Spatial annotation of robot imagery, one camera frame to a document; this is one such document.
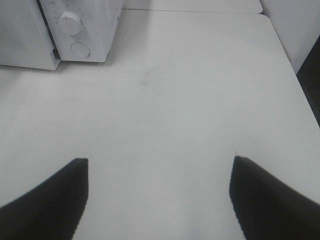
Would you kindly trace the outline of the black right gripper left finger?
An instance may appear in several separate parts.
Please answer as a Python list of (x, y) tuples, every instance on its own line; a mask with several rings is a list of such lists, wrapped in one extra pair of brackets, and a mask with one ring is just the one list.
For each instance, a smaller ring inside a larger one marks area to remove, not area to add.
[(71, 240), (89, 196), (89, 161), (75, 158), (0, 208), (2, 240)]

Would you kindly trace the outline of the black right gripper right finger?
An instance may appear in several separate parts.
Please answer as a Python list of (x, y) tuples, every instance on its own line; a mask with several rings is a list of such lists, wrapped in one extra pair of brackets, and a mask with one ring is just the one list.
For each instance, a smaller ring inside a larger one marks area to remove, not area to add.
[(229, 196), (247, 240), (320, 238), (320, 205), (249, 158), (234, 158)]

